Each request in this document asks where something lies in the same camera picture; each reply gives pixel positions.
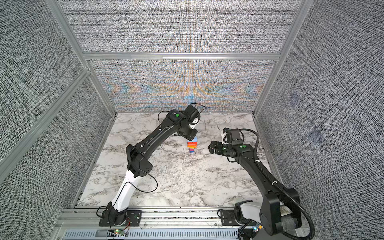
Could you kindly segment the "light blue wood block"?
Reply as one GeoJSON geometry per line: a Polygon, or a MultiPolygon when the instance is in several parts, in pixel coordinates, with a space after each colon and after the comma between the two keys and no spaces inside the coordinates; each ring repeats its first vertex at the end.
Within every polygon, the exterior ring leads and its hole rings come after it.
{"type": "Polygon", "coordinates": [[[194,137],[192,140],[188,141],[188,143],[194,143],[194,142],[197,142],[197,141],[198,141],[197,137],[194,137]]]}

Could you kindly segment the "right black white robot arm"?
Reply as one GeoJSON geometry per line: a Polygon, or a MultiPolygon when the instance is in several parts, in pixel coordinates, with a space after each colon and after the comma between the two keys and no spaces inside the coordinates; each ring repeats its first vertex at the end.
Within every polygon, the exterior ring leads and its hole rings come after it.
{"type": "Polygon", "coordinates": [[[255,156],[255,149],[250,144],[223,145],[212,141],[208,149],[211,154],[234,158],[247,171],[262,194],[261,203],[242,201],[235,204],[235,219],[239,224],[252,220],[261,224],[270,236],[288,233],[302,226],[301,211],[272,185],[276,179],[255,156]]]}

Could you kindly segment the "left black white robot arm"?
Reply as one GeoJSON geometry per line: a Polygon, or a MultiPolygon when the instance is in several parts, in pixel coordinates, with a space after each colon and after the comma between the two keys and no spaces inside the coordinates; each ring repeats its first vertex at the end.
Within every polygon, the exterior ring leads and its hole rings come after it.
{"type": "Polygon", "coordinates": [[[137,182],[145,176],[153,177],[150,174],[153,165],[149,158],[166,139],[174,134],[178,134],[188,141],[192,141],[196,137],[198,132],[196,125],[201,119],[201,114],[195,107],[188,105],[183,111],[173,109],[166,113],[163,121],[146,138],[134,146],[129,144],[126,147],[128,161],[126,175],[116,196],[98,215],[100,227],[127,226],[129,223],[128,208],[134,192],[146,194],[153,192],[153,190],[139,189],[137,182]]]}

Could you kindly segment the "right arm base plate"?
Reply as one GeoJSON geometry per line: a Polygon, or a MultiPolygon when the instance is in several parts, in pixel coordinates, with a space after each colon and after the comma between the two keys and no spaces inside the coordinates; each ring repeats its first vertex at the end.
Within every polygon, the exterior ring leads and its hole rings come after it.
{"type": "Polygon", "coordinates": [[[219,209],[217,215],[220,218],[222,226],[233,227],[233,226],[243,226],[246,222],[238,221],[236,219],[236,214],[233,209],[219,209]]]}

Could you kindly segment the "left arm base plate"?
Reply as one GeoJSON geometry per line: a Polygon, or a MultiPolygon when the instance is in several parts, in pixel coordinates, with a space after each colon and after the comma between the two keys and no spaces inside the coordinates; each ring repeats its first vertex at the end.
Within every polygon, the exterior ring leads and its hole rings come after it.
{"type": "Polygon", "coordinates": [[[104,210],[99,227],[138,227],[142,213],[141,210],[127,210],[119,213],[115,210],[104,210]]]}

